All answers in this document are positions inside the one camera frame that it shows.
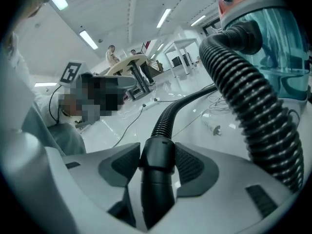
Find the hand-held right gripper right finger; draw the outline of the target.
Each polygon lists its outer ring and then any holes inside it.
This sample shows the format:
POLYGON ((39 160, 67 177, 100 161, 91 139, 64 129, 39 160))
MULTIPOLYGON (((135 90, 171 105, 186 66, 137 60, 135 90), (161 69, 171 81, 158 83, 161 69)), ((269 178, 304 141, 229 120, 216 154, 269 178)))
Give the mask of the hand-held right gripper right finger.
POLYGON ((176 144, 180 187, 171 232, 267 232, 289 208, 292 192, 250 161, 176 144))

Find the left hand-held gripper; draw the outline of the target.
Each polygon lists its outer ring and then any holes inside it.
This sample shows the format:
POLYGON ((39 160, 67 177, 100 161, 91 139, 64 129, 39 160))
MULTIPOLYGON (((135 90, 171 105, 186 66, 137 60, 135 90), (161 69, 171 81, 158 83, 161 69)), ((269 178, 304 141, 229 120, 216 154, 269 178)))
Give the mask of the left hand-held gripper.
POLYGON ((88 89, 94 94, 122 94, 136 86, 136 79, 133 77, 91 74, 85 62, 69 61, 60 76, 59 85, 70 87, 70 84, 82 75, 83 84, 87 84, 88 89))

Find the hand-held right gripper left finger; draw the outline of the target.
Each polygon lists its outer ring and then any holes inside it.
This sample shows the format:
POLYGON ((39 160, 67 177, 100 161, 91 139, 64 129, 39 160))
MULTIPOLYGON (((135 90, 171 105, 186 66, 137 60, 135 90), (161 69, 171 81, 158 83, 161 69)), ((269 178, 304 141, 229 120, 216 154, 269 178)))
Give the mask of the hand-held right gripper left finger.
POLYGON ((61 156, 47 147, 51 179, 69 219, 60 230, 136 230, 129 182, 140 158, 140 144, 130 143, 84 155, 61 156))

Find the red and teal vacuum cleaner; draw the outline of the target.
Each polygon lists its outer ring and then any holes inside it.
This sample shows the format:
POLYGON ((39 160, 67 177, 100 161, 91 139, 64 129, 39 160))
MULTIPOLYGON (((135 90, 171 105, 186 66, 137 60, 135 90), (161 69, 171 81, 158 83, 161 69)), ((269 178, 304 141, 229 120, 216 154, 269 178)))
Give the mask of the red and teal vacuum cleaner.
POLYGON ((243 57, 256 67, 280 98, 308 97, 310 67, 305 31, 283 0, 219 0, 221 27, 254 20, 263 38, 261 49, 243 57))

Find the beige oval table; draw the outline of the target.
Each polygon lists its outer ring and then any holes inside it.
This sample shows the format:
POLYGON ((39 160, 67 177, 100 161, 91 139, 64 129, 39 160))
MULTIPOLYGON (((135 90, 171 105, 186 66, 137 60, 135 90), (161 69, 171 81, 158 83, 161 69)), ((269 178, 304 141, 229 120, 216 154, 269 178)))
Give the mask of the beige oval table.
POLYGON ((133 72, 133 76, 136 80, 136 86, 138 86, 141 89, 141 93, 138 96, 135 96, 133 94, 133 88, 129 88, 129 96, 130 98, 135 101, 138 99, 141 99, 142 97, 148 95, 151 90, 149 89, 149 86, 145 82, 139 67, 147 61, 147 56, 144 54, 136 54, 130 57, 127 57, 126 59, 118 62, 115 64, 112 68, 109 69, 109 71, 106 73, 107 76, 125 76, 126 73, 129 73, 130 71, 133 72))

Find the white power strip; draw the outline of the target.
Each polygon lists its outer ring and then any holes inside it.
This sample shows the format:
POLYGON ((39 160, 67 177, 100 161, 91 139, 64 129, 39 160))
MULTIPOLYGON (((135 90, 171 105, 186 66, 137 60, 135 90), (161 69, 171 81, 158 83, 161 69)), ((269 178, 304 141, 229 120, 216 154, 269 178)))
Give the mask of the white power strip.
POLYGON ((142 109, 148 109, 150 107, 157 105, 158 103, 159 103, 159 98, 156 97, 156 98, 152 99, 151 101, 142 104, 142 109))

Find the white table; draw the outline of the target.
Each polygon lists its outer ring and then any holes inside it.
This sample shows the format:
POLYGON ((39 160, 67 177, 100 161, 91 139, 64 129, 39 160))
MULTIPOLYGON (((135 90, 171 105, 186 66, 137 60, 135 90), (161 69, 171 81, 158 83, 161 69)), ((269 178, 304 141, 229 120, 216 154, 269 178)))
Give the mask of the white table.
POLYGON ((188 54, 188 51, 186 50, 186 48, 190 45, 192 45, 193 43, 196 44, 197 46, 197 50, 199 50, 199 42, 196 38, 189 38, 189 39, 180 39, 180 40, 175 40, 173 41, 172 43, 170 43, 170 45, 163 51, 163 54, 165 55, 165 58, 166 60, 168 61, 169 63, 169 67, 170 67, 170 70, 172 72, 172 75, 174 76, 174 78, 177 78, 178 76, 175 74, 174 72, 174 68, 173 68, 173 65, 171 64, 171 61, 169 60, 168 58, 168 54, 171 53, 171 52, 176 52, 177 55, 179 56, 180 60, 181 60, 181 63, 182 63, 182 67, 185 71, 185 74, 189 74, 189 69, 186 65, 186 62, 183 58, 183 54, 181 52, 181 50, 183 50, 187 60, 188 60, 188 63, 189 63, 189 67, 191 69, 194 68, 194 63, 195 62, 192 62, 192 60, 190 59, 190 56, 188 54))

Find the person's white jacket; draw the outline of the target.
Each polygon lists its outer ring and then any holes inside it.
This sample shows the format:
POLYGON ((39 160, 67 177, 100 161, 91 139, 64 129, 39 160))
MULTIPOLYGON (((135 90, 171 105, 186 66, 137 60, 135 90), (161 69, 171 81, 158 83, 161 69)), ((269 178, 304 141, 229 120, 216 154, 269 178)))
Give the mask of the person's white jacket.
POLYGON ((17 43, 15 33, 0 43, 0 132, 22 129, 34 100, 17 43))

